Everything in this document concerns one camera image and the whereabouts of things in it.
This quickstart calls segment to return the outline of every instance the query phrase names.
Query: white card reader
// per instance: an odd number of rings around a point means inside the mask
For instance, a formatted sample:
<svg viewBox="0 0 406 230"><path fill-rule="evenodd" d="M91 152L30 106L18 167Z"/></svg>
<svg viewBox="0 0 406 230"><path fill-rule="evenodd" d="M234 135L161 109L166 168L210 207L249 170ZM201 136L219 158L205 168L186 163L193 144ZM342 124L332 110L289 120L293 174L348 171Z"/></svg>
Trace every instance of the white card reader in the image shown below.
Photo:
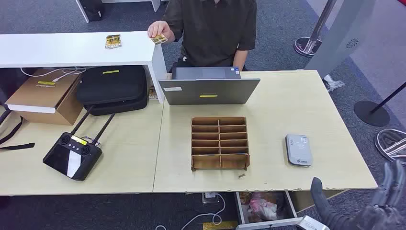
<svg viewBox="0 0 406 230"><path fill-rule="evenodd" d="M313 164L309 139L305 135L288 134L286 136L286 148L290 164L299 166L311 166Z"/></svg>

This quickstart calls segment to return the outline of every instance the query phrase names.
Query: small box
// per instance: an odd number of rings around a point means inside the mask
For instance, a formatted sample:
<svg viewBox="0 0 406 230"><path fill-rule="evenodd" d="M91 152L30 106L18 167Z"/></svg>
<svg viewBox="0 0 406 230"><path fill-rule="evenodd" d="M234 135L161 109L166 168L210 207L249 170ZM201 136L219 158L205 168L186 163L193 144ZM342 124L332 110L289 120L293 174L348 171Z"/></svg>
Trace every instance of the small box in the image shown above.
<svg viewBox="0 0 406 230"><path fill-rule="evenodd" d="M49 71L39 69L34 75ZM73 125L83 109L76 99L79 74L66 75L52 82L63 75L65 73L59 70L43 77L30 77L6 101L6 105L29 122Z"/></svg>

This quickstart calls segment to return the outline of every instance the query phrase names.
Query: white cable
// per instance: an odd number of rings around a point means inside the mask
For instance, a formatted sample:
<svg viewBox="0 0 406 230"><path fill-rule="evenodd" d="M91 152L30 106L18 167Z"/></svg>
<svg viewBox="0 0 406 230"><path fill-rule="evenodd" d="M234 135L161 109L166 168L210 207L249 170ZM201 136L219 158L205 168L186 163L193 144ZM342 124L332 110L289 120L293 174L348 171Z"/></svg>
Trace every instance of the white cable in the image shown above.
<svg viewBox="0 0 406 230"><path fill-rule="evenodd" d="M43 76L46 76L46 75L48 75L48 74L50 74L50 73L53 73L53 72L62 70L62 72L65 73L65 75L62 75L61 77L58 77L58 78L55 78L55 79L52 80L52 82L57 82L59 79L63 78L63 77L66 76L66 75L76 75L76 74L84 73L84 72L86 71L86 68L78 68L78 67L76 67L76 66L74 67L74 69L73 69L73 68L60 68L60 69L55 69L55 70L53 70L53 71L50 71L50 72L48 72L48 73L41 74L41 75L30 75L30 74L24 72L24 70L23 70L22 68L20 68L20 70L21 70L21 72L22 72L23 74L25 74L25 75L27 75L27 76L30 76L30 77L43 77Z"/></svg>
<svg viewBox="0 0 406 230"><path fill-rule="evenodd" d="M223 220L221 219L221 216L219 216L219 214L220 214L220 212L224 211L224 209L226 208L226 201L224 200L224 198L223 198L220 194L216 193L216 195L219 196L219 197L223 200L223 204L224 204L223 208L222 208L220 211L216 212L216 213L199 214L199 215L193 217L187 224L185 224L185 225L182 227L181 230L185 229L185 227L188 226L188 225L189 225L192 221L194 221L196 218L202 217L202 216L211 216L211 215L212 215L212 216L213 216L213 218L212 218L212 223L213 223L214 225L220 225L221 222L223 222ZM214 221L214 218L215 218L215 217L218 217L218 218L220 219L220 221L216 223L216 222ZM155 227L155 230L157 230L159 227L161 227L161 228L163 228L164 230L166 230L165 226L163 226L163 225L158 225L158 226L156 226L156 227Z"/></svg>

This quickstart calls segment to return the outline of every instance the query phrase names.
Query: drawer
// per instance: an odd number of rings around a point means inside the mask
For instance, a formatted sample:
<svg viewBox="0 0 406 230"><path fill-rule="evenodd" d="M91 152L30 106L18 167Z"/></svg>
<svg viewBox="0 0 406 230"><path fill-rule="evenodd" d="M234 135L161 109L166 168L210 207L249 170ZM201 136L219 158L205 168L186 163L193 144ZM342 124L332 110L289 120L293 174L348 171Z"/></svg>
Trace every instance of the drawer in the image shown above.
<svg viewBox="0 0 406 230"><path fill-rule="evenodd" d="M244 216L244 213L247 213L246 212L247 206L241 205L239 193L236 193L235 196L236 196L237 211L238 211L238 226L237 226L236 230L256 230L256 229L275 228L275 227L299 224L299 222L303 218L297 217L296 211L292 204L292 200L289 196L289 192L285 191L285 192L277 192L277 193L283 193L283 195L284 195L283 219L257 222L257 223L250 223L247 216Z"/></svg>

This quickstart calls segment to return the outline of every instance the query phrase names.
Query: card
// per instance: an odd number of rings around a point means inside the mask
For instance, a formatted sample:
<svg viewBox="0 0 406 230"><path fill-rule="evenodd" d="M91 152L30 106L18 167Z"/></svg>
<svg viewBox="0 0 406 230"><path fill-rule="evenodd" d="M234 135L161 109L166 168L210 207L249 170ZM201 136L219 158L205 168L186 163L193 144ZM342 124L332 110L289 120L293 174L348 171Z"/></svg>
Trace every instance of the card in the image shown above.
<svg viewBox="0 0 406 230"><path fill-rule="evenodd" d="M119 34L106 37L106 45L104 46L106 49L114 49L120 46L122 46L122 44Z"/></svg>
<svg viewBox="0 0 406 230"><path fill-rule="evenodd" d="M166 42L168 39L163 34L159 34L158 36L151 38L151 40L156 45L159 45L159 44L162 44L162 43Z"/></svg>

